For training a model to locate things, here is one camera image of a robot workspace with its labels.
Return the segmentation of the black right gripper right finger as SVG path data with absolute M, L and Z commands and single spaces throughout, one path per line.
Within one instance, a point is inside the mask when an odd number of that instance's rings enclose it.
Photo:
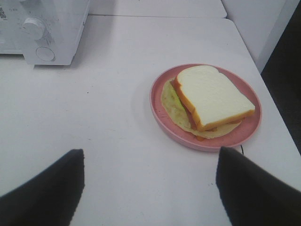
M 216 185 L 233 226 L 299 226 L 301 193 L 243 154 L 222 147 Z

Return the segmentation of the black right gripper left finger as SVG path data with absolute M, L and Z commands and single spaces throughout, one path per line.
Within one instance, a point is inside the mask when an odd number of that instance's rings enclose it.
M 73 149 L 0 198 L 2 226 L 68 226 L 84 189 L 84 153 Z

